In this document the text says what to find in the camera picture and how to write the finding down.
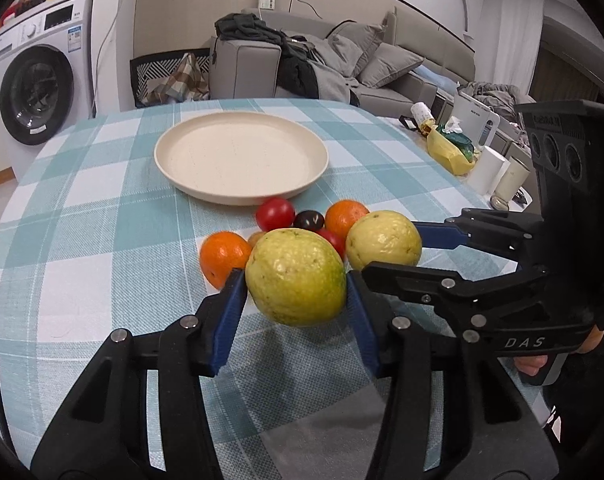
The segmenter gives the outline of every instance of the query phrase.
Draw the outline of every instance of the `checkered tablecloth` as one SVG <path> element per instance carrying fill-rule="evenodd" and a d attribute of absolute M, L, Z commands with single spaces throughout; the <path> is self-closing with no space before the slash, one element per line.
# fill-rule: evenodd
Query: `checkered tablecloth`
<path fill-rule="evenodd" d="M 82 121 L 47 142 L 0 220 L 0 381 L 20 459 L 42 434 L 111 330 L 162 330 L 214 292 L 197 260 L 207 235 L 248 236 L 255 209 L 213 205 L 173 188 L 153 162 L 155 142 L 181 120 L 257 110 L 297 121 L 325 142 L 330 164 L 293 199 L 326 211 L 337 200 L 442 221 L 486 207 L 399 129 L 363 110 L 314 100 L 230 100 L 135 110 Z M 424 250 L 420 265 L 481 279 L 514 263 L 467 248 Z M 408 307 L 398 301 L 397 309 Z M 408 313 L 431 330 L 428 308 Z M 533 388 L 523 388 L 532 402 Z M 157 375 L 150 374 L 151 460 L 162 464 Z M 439 460 L 441 377 L 434 374 L 431 444 Z M 344 317 L 316 328 L 266 320 L 247 302 L 228 364 L 202 379 L 215 449 L 227 479 L 364 478 L 388 384 L 371 381 Z"/>

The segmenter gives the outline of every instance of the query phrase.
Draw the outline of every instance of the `red tomato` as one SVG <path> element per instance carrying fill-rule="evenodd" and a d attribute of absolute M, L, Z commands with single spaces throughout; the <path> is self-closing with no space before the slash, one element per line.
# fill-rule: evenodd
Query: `red tomato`
<path fill-rule="evenodd" d="M 295 208 L 288 200 L 283 198 L 269 198 L 258 207 L 255 219 L 262 231 L 283 229 L 290 227 L 295 219 Z"/>
<path fill-rule="evenodd" d="M 340 238 L 335 233 L 329 231 L 328 229 L 319 229 L 316 231 L 322 238 L 325 238 L 328 243 L 330 243 L 333 248 L 338 251 L 339 257 L 344 260 L 344 256 L 346 255 L 346 241 L 344 238 Z"/>

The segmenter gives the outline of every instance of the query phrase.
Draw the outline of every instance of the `human hand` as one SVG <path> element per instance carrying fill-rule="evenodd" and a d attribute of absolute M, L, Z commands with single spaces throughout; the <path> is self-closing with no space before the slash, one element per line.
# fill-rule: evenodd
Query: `human hand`
<path fill-rule="evenodd" d="M 531 356 L 520 356 L 515 357 L 515 368 L 521 373 L 535 377 L 542 368 L 548 362 L 547 355 L 531 355 Z"/>
<path fill-rule="evenodd" d="M 594 326 L 593 329 L 588 334 L 588 337 L 582 343 L 582 345 L 575 350 L 578 354 L 585 354 L 595 349 L 597 345 L 599 345 L 600 341 L 604 337 L 604 331 Z M 540 368 L 542 368 L 548 362 L 547 355 L 535 355 L 535 356 L 520 356 L 515 357 L 515 368 L 517 368 L 521 373 L 534 377 L 539 372 Z"/>

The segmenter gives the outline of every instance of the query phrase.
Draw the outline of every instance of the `dark jacket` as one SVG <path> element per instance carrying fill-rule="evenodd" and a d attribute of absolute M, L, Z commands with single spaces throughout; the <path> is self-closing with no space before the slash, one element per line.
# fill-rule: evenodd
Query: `dark jacket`
<path fill-rule="evenodd" d="M 265 41 L 276 44 L 282 51 L 277 67 L 277 85 L 295 95 L 310 99 L 319 98 L 317 78 L 308 62 L 307 50 L 288 41 L 287 35 L 280 30 L 268 27 L 255 14 L 227 14 L 215 22 L 215 31 L 220 40 Z"/>

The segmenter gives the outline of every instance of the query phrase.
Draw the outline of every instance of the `plaid cloth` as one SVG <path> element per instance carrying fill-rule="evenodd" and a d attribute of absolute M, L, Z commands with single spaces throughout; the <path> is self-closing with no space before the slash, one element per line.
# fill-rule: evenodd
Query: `plaid cloth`
<path fill-rule="evenodd" d="M 61 132 L 44 146 L 0 220 L 0 381 L 25 464 L 111 330 L 162 330 L 195 312 L 214 292 L 197 260 L 205 237 L 257 230 L 255 208 L 189 198 L 153 162 L 153 147 L 168 127 L 220 110 L 284 117 L 322 138 L 329 167 L 293 199 L 297 210 L 326 211 L 352 198 L 371 210 L 442 221 L 464 206 L 486 207 L 399 129 L 336 102 L 189 102 L 82 121 Z M 424 250 L 420 265 L 476 280 L 515 268 L 463 247 Z M 427 307 L 394 304 L 430 330 L 450 330 Z M 537 389 L 512 376 L 532 403 Z M 228 364 L 201 382 L 225 478 L 364 477 L 388 383 L 371 381 L 343 316 L 322 327 L 289 328 L 266 320 L 249 300 Z M 438 374 L 433 384 L 426 467 L 439 460 L 442 431 Z M 152 372 L 148 411 L 151 460 L 161 465 Z"/>
<path fill-rule="evenodd" d="M 179 62 L 178 68 L 142 99 L 143 104 L 183 103 L 201 101 L 208 97 L 208 82 L 202 75 L 197 58 L 188 52 Z"/>

